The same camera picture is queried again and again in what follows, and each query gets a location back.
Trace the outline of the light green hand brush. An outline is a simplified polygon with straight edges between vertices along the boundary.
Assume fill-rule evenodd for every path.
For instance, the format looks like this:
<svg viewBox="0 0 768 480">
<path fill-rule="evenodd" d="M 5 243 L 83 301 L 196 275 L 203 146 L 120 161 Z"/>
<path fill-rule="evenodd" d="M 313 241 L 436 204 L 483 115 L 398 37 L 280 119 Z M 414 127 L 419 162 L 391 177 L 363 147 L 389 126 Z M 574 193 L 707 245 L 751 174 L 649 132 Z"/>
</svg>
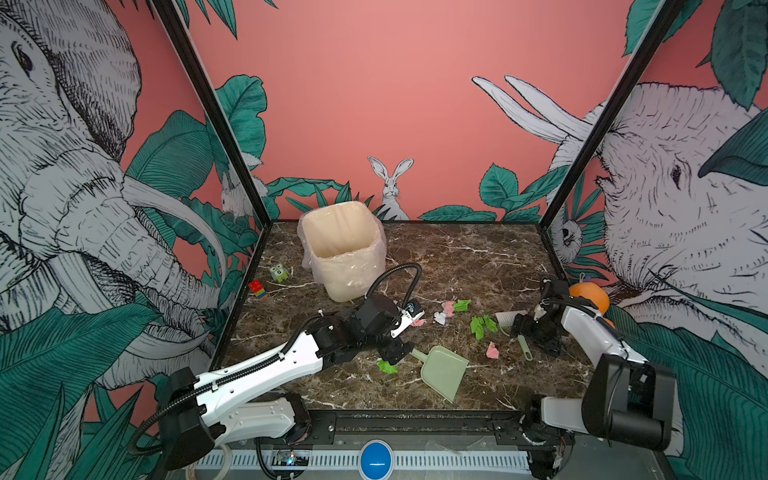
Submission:
<svg viewBox="0 0 768 480">
<path fill-rule="evenodd" d="M 526 310 L 496 312 L 494 314 L 500 331 L 520 345 L 526 361 L 532 361 L 532 352 L 521 331 L 523 319 L 526 315 Z"/>
</svg>

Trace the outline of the light green dustpan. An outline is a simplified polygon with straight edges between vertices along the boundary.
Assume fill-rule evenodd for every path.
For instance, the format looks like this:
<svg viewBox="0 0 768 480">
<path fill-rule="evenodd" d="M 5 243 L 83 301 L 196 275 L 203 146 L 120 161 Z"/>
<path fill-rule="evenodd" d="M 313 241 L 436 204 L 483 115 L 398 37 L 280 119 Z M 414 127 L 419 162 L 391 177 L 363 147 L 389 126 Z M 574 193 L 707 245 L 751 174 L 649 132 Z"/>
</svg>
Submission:
<svg viewBox="0 0 768 480">
<path fill-rule="evenodd" d="M 413 349 L 410 355 L 422 363 L 421 380 L 453 403 L 469 360 L 443 346 L 434 346 L 427 353 Z"/>
</svg>

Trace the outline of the beige trash bin with liner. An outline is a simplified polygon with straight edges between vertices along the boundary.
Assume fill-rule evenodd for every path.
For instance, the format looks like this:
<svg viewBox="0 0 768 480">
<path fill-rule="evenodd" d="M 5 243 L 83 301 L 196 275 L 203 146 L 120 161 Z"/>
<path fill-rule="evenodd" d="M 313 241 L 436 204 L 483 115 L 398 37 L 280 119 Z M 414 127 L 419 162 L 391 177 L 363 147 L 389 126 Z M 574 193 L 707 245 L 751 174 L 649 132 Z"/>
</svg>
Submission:
<svg viewBox="0 0 768 480">
<path fill-rule="evenodd" d="M 383 225 L 362 202 L 311 210 L 300 217 L 297 234 L 304 249 L 302 267 L 334 302 L 365 295 L 385 271 Z"/>
</svg>

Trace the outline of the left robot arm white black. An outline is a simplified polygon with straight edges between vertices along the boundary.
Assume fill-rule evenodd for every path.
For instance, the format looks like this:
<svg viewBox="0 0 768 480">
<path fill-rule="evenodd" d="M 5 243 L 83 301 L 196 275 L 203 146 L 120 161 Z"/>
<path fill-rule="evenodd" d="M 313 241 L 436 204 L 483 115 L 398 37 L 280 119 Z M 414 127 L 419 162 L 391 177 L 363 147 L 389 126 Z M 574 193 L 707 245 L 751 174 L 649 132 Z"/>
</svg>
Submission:
<svg viewBox="0 0 768 480">
<path fill-rule="evenodd" d="M 134 456 L 157 455 L 166 470 L 187 467 L 214 448 L 250 436 L 283 437 L 303 422 L 299 402 L 287 400 L 286 425 L 278 413 L 259 408 L 255 399 L 286 383 L 343 365 L 359 353 L 376 350 L 396 364 L 413 346 L 401 334 L 424 315 L 417 301 L 398 305 L 371 294 L 359 305 L 305 319 L 289 339 L 236 365 L 195 375 L 189 368 L 172 374 L 158 409 L 131 437 Z"/>
</svg>

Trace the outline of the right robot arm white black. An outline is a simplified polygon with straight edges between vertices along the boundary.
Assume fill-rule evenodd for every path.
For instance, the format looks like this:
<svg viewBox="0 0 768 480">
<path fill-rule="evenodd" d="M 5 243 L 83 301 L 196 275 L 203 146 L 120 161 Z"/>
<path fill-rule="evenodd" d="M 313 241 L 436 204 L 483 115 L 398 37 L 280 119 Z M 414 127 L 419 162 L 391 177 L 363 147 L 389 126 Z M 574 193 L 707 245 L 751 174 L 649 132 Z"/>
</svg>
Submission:
<svg viewBox="0 0 768 480">
<path fill-rule="evenodd" d="M 634 350 L 594 302 L 561 295 L 544 298 L 532 313 L 515 314 L 511 333 L 554 356 L 561 352 L 562 338 L 570 335 L 594 367 L 580 398 L 533 397 L 521 418 L 529 443 L 546 444 L 570 432 L 652 451 L 670 445 L 674 374 Z"/>
</svg>

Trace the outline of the green paper scrap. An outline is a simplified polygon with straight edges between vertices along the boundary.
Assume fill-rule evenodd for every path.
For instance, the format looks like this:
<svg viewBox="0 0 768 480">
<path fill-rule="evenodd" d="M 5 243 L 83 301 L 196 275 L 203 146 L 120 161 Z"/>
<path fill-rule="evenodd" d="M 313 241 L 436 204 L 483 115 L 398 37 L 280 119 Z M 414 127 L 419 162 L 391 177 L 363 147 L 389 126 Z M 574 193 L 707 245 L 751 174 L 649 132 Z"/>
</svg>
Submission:
<svg viewBox="0 0 768 480">
<path fill-rule="evenodd" d="M 473 317 L 470 322 L 470 328 L 475 338 L 480 341 L 485 336 L 485 320 L 483 317 Z"/>
<path fill-rule="evenodd" d="M 496 323 L 496 322 L 495 322 L 495 321 L 494 321 L 494 320 L 493 320 L 493 319 L 492 319 L 490 316 L 488 316 L 488 315 L 485 315 L 485 316 L 483 317 L 483 320 L 484 320 L 484 325 L 485 325 L 485 327 L 486 327 L 486 328 L 487 328 L 487 329 L 488 329 L 490 332 L 493 332 L 493 333 L 497 333 L 497 332 L 498 332 L 498 326 L 497 326 L 497 323 Z"/>
<path fill-rule="evenodd" d="M 398 373 L 398 368 L 396 365 L 392 365 L 389 362 L 385 360 L 380 360 L 377 362 L 377 366 L 379 368 L 379 371 L 386 374 L 386 375 L 394 375 Z"/>
<path fill-rule="evenodd" d="M 457 300 L 453 304 L 453 310 L 455 312 L 466 312 L 471 304 L 470 300 Z"/>
</svg>

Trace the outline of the pink paper scrap lower right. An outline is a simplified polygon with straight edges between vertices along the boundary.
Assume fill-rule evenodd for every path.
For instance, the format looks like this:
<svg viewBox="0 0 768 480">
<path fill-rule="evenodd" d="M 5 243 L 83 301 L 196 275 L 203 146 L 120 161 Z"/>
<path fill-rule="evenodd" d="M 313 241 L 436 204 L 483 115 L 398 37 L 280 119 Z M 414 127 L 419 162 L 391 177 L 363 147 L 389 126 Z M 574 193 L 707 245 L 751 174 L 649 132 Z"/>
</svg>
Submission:
<svg viewBox="0 0 768 480">
<path fill-rule="evenodd" d="M 494 342 L 490 342 L 486 350 L 486 357 L 489 359 L 498 359 L 500 356 L 499 350 Z"/>
</svg>

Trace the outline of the green paper scrap right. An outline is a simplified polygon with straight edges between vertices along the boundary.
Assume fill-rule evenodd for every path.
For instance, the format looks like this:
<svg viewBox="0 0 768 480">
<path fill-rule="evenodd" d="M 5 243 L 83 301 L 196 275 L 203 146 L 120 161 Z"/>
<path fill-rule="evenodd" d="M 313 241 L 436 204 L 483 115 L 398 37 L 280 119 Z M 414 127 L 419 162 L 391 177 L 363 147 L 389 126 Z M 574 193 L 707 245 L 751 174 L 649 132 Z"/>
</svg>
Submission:
<svg viewBox="0 0 768 480">
<path fill-rule="evenodd" d="M 486 327 L 486 328 L 487 328 L 487 329 L 488 329 L 490 332 L 493 332 L 493 333 L 497 333 L 497 332 L 498 332 L 498 326 L 497 326 L 497 323 L 496 323 L 496 322 L 495 322 L 495 321 L 494 321 L 494 320 L 493 320 L 493 319 L 492 319 L 490 316 L 488 316 L 488 315 L 485 315 L 485 316 L 483 317 L 483 320 L 484 320 L 484 325 L 485 325 L 485 327 Z"/>
</svg>

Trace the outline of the small green frog toy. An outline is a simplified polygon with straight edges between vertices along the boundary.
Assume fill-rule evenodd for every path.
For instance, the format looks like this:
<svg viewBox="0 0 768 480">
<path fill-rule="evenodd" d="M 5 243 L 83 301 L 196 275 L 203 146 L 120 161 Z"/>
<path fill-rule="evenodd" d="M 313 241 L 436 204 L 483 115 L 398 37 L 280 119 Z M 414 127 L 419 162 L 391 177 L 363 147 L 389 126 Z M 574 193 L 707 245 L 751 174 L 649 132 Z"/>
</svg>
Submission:
<svg viewBox="0 0 768 480">
<path fill-rule="evenodd" d="M 269 271 L 272 280 L 278 284 L 282 284 L 290 278 L 289 271 L 282 264 L 272 266 Z"/>
</svg>

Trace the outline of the red blue toy block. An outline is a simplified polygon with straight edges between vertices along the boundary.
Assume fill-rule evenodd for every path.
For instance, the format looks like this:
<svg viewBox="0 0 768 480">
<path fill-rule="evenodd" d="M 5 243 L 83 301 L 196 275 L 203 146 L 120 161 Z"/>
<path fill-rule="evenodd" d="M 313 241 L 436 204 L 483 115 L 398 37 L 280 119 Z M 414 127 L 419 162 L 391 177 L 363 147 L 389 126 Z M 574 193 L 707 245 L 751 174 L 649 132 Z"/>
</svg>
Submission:
<svg viewBox="0 0 768 480">
<path fill-rule="evenodd" d="M 258 280 L 253 280 L 250 282 L 248 287 L 257 299 L 265 298 L 268 295 L 268 292 L 265 290 L 263 284 Z"/>
</svg>

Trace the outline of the coiled clear tube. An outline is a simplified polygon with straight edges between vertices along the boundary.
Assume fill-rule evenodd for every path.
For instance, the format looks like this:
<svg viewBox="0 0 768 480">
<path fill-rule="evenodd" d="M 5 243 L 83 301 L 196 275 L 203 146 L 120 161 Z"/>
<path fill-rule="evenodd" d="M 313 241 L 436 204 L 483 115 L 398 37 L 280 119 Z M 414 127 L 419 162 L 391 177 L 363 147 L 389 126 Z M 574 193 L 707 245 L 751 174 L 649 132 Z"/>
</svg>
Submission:
<svg viewBox="0 0 768 480">
<path fill-rule="evenodd" d="M 190 466 L 184 468 L 184 478 L 186 480 L 197 480 L 198 469 L 203 470 L 212 469 L 217 467 L 218 470 L 212 477 L 213 480 L 225 479 L 233 466 L 234 453 L 228 445 L 223 445 L 219 450 L 209 453 L 201 460 L 193 463 Z"/>
</svg>

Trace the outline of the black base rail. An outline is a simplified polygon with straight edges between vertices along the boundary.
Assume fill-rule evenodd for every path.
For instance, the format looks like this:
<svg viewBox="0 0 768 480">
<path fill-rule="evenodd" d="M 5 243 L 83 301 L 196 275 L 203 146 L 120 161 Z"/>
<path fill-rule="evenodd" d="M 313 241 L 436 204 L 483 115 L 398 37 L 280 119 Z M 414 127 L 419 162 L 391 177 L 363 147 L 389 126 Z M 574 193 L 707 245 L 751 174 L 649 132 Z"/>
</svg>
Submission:
<svg viewBox="0 0 768 480">
<path fill-rule="evenodd" d="M 302 446 L 336 444 L 344 436 L 396 435 L 411 438 L 489 436 L 495 445 L 520 449 L 572 446 L 577 442 L 578 434 L 560 433 L 530 443 L 523 435 L 522 417 L 523 414 L 515 410 L 310 410 L 297 427 L 282 428 L 286 419 L 269 412 L 267 418 L 276 420 L 278 427 L 248 426 L 245 421 L 235 419 L 232 426 L 214 426 L 211 431 L 217 442 L 265 438 L 279 445 Z"/>
</svg>

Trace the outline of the right black frame post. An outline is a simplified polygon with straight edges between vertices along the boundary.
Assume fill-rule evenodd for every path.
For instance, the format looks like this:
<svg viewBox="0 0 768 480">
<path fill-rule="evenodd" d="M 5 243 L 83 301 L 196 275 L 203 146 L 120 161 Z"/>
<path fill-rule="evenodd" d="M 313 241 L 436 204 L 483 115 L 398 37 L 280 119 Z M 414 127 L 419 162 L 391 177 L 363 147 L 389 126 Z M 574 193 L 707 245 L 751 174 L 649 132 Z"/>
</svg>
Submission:
<svg viewBox="0 0 768 480">
<path fill-rule="evenodd" d="M 557 190 L 554 200 L 542 216 L 538 224 L 541 232 L 548 229 L 553 223 L 556 214 L 560 211 L 573 187 L 581 178 L 591 159 L 595 156 L 597 148 L 604 140 L 614 120 L 631 95 L 634 86 L 640 80 L 685 4 L 684 0 L 666 0 L 661 1 L 655 9 L 650 23 L 644 30 L 637 48 L 631 55 L 619 81 L 607 99 L 596 124 L 590 130 L 563 183 Z"/>
</svg>

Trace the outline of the black frame post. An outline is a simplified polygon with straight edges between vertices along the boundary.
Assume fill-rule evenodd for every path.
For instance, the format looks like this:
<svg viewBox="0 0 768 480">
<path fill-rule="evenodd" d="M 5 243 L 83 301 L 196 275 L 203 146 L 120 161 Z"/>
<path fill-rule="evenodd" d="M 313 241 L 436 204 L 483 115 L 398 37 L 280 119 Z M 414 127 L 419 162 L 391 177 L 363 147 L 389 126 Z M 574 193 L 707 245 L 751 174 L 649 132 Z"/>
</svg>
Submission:
<svg viewBox="0 0 768 480">
<path fill-rule="evenodd" d="M 596 124 L 590 130 L 563 183 L 557 190 L 554 200 L 542 216 L 538 224 L 541 232 L 548 229 L 553 223 L 556 214 L 560 211 L 573 187 L 581 178 L 591 159 L 595 156 L 597 148 L 604 140 L 614 120 L 631 95 L 634 86 L 640 80 L 685 4 L 684 0 L 666 0 L 661 1 L 655 9 L 650 23 L 644 30 L 637 48 L 631 55 L 619 81 L 607 99 Z"/>
<path fill-rule="evenodd" d="M 226 118 L 222 106 L 218 100 L 215 89 L 212 87 L 209 76 L 204 69 L 195 46 L 187 32 L 187 27 L 182 22 L 183 18 L 175 1 L 153 0 L 154 10 L 172 43 L 177 56 L 200 100 L 205 114 L 211 121 L 214 131 L 220 140 L 223 150 L 232 164 L 242 187 L 253 208 L 260 227 L 270 227 L 272 220 L 266 207 L 257 192 L 251 172 L 244 162 L 242 151 L 236 141 L 233 130 Z"/>
</svg>

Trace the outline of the left black frame post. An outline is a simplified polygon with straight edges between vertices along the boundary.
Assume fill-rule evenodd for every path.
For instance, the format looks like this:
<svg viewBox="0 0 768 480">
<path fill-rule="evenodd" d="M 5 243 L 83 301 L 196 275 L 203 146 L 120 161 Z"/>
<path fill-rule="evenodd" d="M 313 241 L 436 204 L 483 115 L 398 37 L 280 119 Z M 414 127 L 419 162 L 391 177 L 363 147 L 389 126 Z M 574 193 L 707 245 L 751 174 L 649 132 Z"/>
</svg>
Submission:
<svg viewBox="0 0 768 480">
<path fill-rule="evenodd" d="M 233 130 L 226 118 L 222 106 L 218 100 L 215 89 L 212 87 L 209 76 L 204 69 L 195 46 L 187 32 L 187 27 L 182 22 L 183 18 L 175 1 L 153 0 L 154 10 L 172 43 L 177 56 L 200 100 L 205 114 L 211 121 L 214 131 L 220 140 L 223 150 L 232 164 L 242 187 L 253 208 L 260 227 L 270 227 L 272 220 L 266 207 L 257 192 L 251 172 L 244 162 L 242 151 L 236 141 Z"/>
</svg>

